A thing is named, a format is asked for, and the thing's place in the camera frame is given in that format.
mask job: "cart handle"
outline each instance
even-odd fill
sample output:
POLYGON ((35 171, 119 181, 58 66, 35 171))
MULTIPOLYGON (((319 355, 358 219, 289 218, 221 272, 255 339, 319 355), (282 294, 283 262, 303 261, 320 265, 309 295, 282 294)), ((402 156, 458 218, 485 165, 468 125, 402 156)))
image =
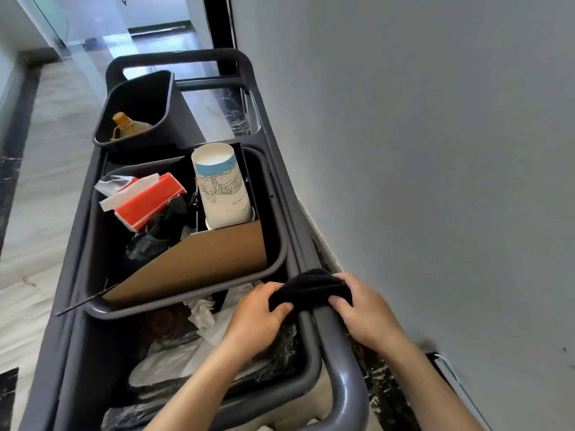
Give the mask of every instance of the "cart handle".
POLYGON ((232 48, 216 48, 209 50, 165 51, 164 53, 132 54, 117 57, 108 65, 106 70, 106 86, 108 93, 110 93, 114 87, 125 82, 127 80, 124 75, 126 68, 212 61, 235 62, 238 75, 178 81, 180 89, 193 91, 234 86, 244 86, 251 89, 256 85, 251 62, 244 53, 232 48))

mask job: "paper cup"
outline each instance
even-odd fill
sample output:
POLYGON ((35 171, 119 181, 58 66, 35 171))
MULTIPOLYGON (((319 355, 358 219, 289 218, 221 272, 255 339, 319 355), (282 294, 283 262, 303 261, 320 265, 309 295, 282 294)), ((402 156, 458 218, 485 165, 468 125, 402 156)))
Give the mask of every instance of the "paper cup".
POLYGON ((219 142, 205 144, 191 154, 191 161, 208 228, 252 220, 252 207, 234 148, 219 142))

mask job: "black bin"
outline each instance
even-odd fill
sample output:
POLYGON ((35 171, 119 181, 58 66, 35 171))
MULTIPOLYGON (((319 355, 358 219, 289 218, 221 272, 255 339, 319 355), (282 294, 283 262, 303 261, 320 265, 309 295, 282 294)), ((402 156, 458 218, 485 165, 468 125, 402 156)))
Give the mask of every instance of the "black bin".
POLYGON ((205 138, 176 85, 174 73, 157 71, 126 80, 111 90, 100 114, 93 142, 108 152, 117 152, 160 145, 176 145, 184 149, 205 142, 205 138), (118 112, 154 127, 111 141, 116 127, 112 116, 118 112))

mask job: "black cloth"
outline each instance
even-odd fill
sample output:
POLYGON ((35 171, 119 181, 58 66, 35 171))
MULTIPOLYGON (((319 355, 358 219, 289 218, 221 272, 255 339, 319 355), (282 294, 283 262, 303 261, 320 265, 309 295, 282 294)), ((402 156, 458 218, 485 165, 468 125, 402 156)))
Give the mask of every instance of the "black cloth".
POLYGON ((290 278, 281 289, 269 299, 270 311, 283 302, 291 302, 294 311, 311 310, 314 307, 328 306, 327 299, 335 295, 352 304, 351 290, 325 269, 312 269, 290 278))

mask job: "cleaning cart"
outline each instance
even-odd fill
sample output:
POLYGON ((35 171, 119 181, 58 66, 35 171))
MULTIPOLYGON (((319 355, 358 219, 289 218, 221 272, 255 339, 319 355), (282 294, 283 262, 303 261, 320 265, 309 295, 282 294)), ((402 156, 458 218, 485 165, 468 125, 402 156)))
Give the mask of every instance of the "cleaning cart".
MULTIPOLYGON (((262 274, 263 277, 275 273, 278 280, 286 280, 320 267, 309 225, 291 186, 263 107, 252 65, 244 54, 233 49, 214 49, 116 58, 106 71, 109 100, 115 97, 114 90, 126 87, 123 74, 126 68, 209 61, 236 63, 237 76, 178 81, 173 75, 158 76, 158 81, 163 82, 162 87, 166 89, 164 95, 159 94, 165 101, 164 115, 159 116, 162 121, 159 130, 174 134, 178 139, 176 144, 158 145, 153 137, 148 137, 145 149, 132 149, 131 153, 126 154, 121 144, 107 148, 105 141, 96 139, 97 146, 92 153, 72 226, 53 311, 19 428, 21 431, 99 430, 105 406, 110 404, 120 375, 125 373, 123 357, 131 354, 129 342, 125 340, 132 333, 131 317, 139 310, 116 311, 107 308, 101 301, 95 301, 60 317, 55 314, 85 299, 93 291, 91 275, 100 262, 94 250, 97 241, 94 227, 97 225, 93 220, 93 187, 97 180, 123 166, 137 167, 157 159, 170 160, 182 156, 201 142, 201 139, 198 142, 201 132, 197 124, 189 120, 182 107, 179 98, 181 92, 241 88, 248 101, 248 119, 259 121, 257 129, 252 124, 252 134, 241 138, 241 144, 247 160, 253 163, 253 172, 265 183, 261 193, 266 195, 266 203, 269 203, 270 232, 277 233, 276 270, 262 274), (189 123, 185 130, 181 130, 178 128, 178 115, 184 114, 189 123)), ((219 284, 211 291, 226 289, 234 284, 219 284)), ((182 298, 178 296, 172 301, 181 302, 182 298)), ((172 302, 161 302, 155 308, 169 303, 172 302)), ((260 390, 224 399, 211 429, 235 427, 304 395, 317 382, 322 361, 327 367, 333 390, 332 412, 325 420, 303 429, 365 429, 369 412, 367 389, 338 315, 329 307, 320 307, 311 312, 301 312, 297 325, 303 357, 298 373, 260 390)))

